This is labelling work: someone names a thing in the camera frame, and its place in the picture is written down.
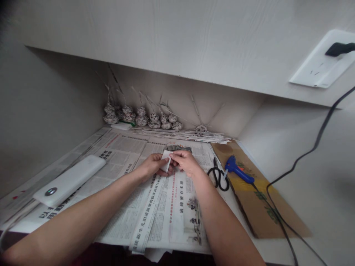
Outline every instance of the cable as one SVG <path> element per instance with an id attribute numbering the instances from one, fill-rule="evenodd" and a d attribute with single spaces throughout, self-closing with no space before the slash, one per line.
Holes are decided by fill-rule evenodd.
<path id="1" fill-rule="evenodd" d="M 279 216 L 277 215 L 277 213 L 274 211 L 274 209 L 271 207 L 270 203 L 266 200 L 265 196 L 263 194 L 261 194 L 261 192 L 258 190 L 258 188 L 255 186 L 254 183 L 251 184 L 255 190 L 259 193 L 260 197 L 267 203 L 267 205 L 269 205 L 271 211 L 273 212 L 273 214 L 275 215 L 276 219 L 278 220 L 278 222 L 280 223 L 280 226 L 281 226 L 281 229 L 286 237 L 286 240 L 288 242 L 288 245 L 290 246 L 290 249 L 291 249 L 291 252 L 292 252 L 292 255 L 293 255 L 293 259 L 295 261 L 295 266 L 298 266 L 298 260 L 297 260 L 297 256 L 296 256 L 296 253 L 295 253 L 295 250 L 293 249 L 293 246 L 291 244 L 291 241 L 290 241 L 290 238 L 286 232 L 286 229 L 284 227 L 284 225 L 282 224 Z"/>
<path id="2" fill-rule="evenodd" d="M 267 195 L 268 195 L 268 197 L 270 198 L 270 201 L 272 202 L 275 211 L 277 212 L 277 215 L 276 215 L 276 216 L 279 216 L 279 217 L 281 218 L 281 220 L 285 223 L 285 225 L 286 225 L 292 232 L 294 232 L 295 235 L 296 235 L 299 239 L 301 239 L 301 240 L 303 241 L 303 243 L 306 244 L 306 246 L 317 256 L 317 258 L 318 258 L 325 266 L 327 266 L 327 264 L 326 264 L 326 263 L 324 262 L 324 260 L 317 254 L 317 252 L 316 252 L 316 251 L 315 251 L 315 250 L 314 250 L 314 249 L 313 249 L 313 248 L 312 248 L 312 247 L 311 247 L 311 246 L 310 246 L 285 220 L 284 220 L 284 218 L 281 216 L 281 214 L 280 214 L 280 212 L 278 211 L 278 209 L 277 209 L 277 207 L 276 207 L 274 201 L 273 201 L 272 198 L 271 198 L 271 195 L 270 195 L 270 193 L 269 193 L 269 188 L 270 188 L 270 186 L 272 186 L 273 184 L 275 184 L 277 181 L 281 180 L 282 178 L 284 178 L 285 176 L 287 176 L 289 173 L 293 172 L 293 170 L 295 170 L 295 167 L 296 167 L 296 165 L 297 165 L 297 163 L 298 163 L 298 161 L 299 161 L 300 159 L 302 159 L 302 158 L 305 157 L 306 155 L 310 154 L 311 152 L 314 152 L 314 151 L 318 148 L 318 145 L 319 145 L 319 143 L 320 143 L 320 141 L 321 141 L 321 138 L 322 138 L 322 135 L 323 135 L 323 133 L 324 133 L 324 130 L 325 130 L 326 126 L 328 125 L 328 122 L 329 122 L 331 116 L 333 115 L 335 108 L 337 107 L 337 105 L 338 105 L 342 100 L 344 100 L 344 99 L 345 99 L 349 94 L 351 94 L 353 91 L 355 91 L 355 87 L 353 87 L 351 90 L 349 90 L 349 91 L 348 91 L 347 93 L 345 93 L 343 96 L 341 96 L 341 97 L 332 105 L 332 107 L 330 108 L 330 110 L 329 110 L 329 112 L 328 112 L 328 114 L 327 114 L 327 116 L 326 116 L 326 118 L 325 118 L 325 120 L 324 120 L 324 122 L 323 122 L 323 124 L 322 124 L 322 126 L 321 126 L 321 128 L 320 128 L 320 130 L 319 130 L 319 132 L 318 132 L 318 135 L 317 135 L 317 138 L 316 138 L 316 141 L 315 141 L 315 143 L 314 143 L 313 148 L 312 148 L 309 152 L 306 152 L 305 154 L 303 154 L 303 155 L 301 155 L 300 157 L 298 157 L 298 158 L 295 160 L 295 162 L 294 162 L 294 164 L 293 164 L 291 170 L 287 171 L 286 173 L 284 173 L 284 174 L 281 175 L 279 178 L 275 179 L 274 181 L 272 181 L 270 184 L 268 184 L 268 185 L 266 186 Z"/>
<path id="3" fill-rule="evenodd" d="M 5 238 L 6 233 L 15 225 L 17 224 L 22 218 L 24 218 L 27 214 L 29 214 L 37 205 L 40 204 L 39 201 L 32 200 L 29 204 L 24 207 L 12 220 L 9 221 L 9 225 L 3 230 L 3 233 L 0 236 L 0 252 L 1 254 L 4 253 L 3 250 L 3 240 Z"/>

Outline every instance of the white power bank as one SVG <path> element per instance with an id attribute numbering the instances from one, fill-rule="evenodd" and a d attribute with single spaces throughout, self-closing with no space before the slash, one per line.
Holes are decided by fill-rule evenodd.
<path id="1" fill-rule="evenodd" d="M 33 198 L 49 207 L 57 207 L 105 164 L 104 159 L 89 155 L 38 190 Z"/>

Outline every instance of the blue glue gun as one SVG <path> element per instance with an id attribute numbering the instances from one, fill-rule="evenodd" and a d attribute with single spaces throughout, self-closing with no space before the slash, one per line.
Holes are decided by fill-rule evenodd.
<path id="1" fill-rule="evenodd" d="M 252 184 L 254 183 L 254 178 L 247 175 L 246 173 L 244 173 L 242 170 L 240 170 L 240 168 L 237 166 L 236 164 L 236 158 L 234 157 L 234 155 L 232 155 L 231 157 L 229 157 L 226 166 L 224 167 L 226 172 L 234 172 L 237 174 L 237 176 L 239 176 L 241 179 L 243 179 L 246 183 L 248 184 Z"/>

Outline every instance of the paper scrap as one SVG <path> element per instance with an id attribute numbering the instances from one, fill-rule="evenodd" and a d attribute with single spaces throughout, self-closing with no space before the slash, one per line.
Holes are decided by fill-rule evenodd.
<path id="1" fill-rule="evenodd" d="M 173 152 L 165 150 L 163 153 L 163 156 L 162 156 L 162 160 L 164 160 L 165 158 L 169 158 L 169 161 L 160 168 L 161 170 L 163 170 L 166 173 L 168 172 L 168 169 L 169 169 L 169 165 L 170 165 L 170 161 L 171 161 L 169 154 L 171 154 L 171 153 L 173 153 Z"/>

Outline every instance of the cardboard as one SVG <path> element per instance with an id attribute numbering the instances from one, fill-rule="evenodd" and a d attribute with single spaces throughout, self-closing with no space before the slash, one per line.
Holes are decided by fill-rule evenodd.
<path id="1" fill-rule="evenodd" d="M 234 155 L 236 157 L 237 165 L 246 174 L 254 177 L 255 186 L 272 206 L 266 193 L 266 186 L 269 182 L 234 140 L 229 144 L 212 143 L 212 147 L 222 166 L 225 166 L 228 158 L 231 155 Z M 277 218 L 253 186 L 244 182 L 243 179 L 238 177 L 235 173 L 228 172 L 227 176 L 236 195 L 239 207 L 241 208 L 253 235 L 256 238 L 285 238 Z M 269 188 L 269 192 L 285 221 L 302 237 L 312 236 L 311 231 L 287 204 L 279 192 L 273 187 Z M 285 224 L 284 227 L 289 237 L 296 237 Z"/>

